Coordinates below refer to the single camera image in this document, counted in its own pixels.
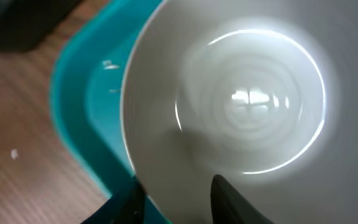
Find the wooden table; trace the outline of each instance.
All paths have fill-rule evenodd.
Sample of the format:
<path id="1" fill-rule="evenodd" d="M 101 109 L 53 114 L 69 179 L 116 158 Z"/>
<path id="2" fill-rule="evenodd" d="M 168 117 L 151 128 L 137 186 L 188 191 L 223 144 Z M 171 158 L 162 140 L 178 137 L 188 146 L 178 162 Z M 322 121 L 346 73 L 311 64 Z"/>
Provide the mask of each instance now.
<path id="1" fill-rule="evenodd" d="M 0 54 L 0 223 L 80 223 L 106 200 L 62 146 L 48 107 L 59 51 L 105 3 L 80 4 L 32 52 Z"/>

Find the teal tray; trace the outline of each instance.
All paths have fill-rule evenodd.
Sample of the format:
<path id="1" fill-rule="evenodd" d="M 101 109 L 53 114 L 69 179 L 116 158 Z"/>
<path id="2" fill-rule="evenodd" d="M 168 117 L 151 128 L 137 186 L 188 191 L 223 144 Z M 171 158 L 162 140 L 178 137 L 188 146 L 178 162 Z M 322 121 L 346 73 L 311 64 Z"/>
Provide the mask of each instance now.
<path id="1" fill-rule="evenodd" d="M 133 187 L 134 171 L 120 129 L 120 89 L 134 42 L 160 3 L 110 2 L 72 38 L 55 66 L 50 95 L 54 125 L 107 197 Z M 167 223 L 149 199 L 145 222 Z"/>

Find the black container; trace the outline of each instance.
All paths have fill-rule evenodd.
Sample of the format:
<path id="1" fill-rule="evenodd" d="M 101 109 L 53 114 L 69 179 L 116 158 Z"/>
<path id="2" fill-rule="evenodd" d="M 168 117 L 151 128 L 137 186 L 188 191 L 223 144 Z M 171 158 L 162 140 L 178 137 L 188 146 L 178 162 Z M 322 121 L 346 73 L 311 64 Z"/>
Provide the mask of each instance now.
<path id="1" fill-rule="evenodd" d="M 0 52 L 36 47 L 81 0 L 0 0 Z"/>

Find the brown wooden surface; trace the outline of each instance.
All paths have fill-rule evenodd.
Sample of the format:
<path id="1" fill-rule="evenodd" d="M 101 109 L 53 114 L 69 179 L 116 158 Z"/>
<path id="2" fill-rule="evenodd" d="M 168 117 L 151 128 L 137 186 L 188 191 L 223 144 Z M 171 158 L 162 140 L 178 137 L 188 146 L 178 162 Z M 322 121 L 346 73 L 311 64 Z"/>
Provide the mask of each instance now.
<path id="1" fill-rule="evenodd" d="M 106 200 L 62 146 L 48 108 L 59 51 L 105 2 L 80 4 L 35 51 L 0 54 L 0 223 L 80 223 Z"/>

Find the glossy white surface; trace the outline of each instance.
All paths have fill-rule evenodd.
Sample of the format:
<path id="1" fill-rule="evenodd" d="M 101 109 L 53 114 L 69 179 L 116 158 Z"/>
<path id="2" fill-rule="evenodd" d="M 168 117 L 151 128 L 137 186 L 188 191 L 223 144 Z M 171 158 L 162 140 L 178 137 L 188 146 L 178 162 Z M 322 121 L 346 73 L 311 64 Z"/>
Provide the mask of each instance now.
<path id="1" fill-rule="evenodd" d="M 174 223 L 211 223 L 214 174 L 274 223 L 358 223 L 358 1 L 171 0 L 123 87 L 128 153 Z"/>

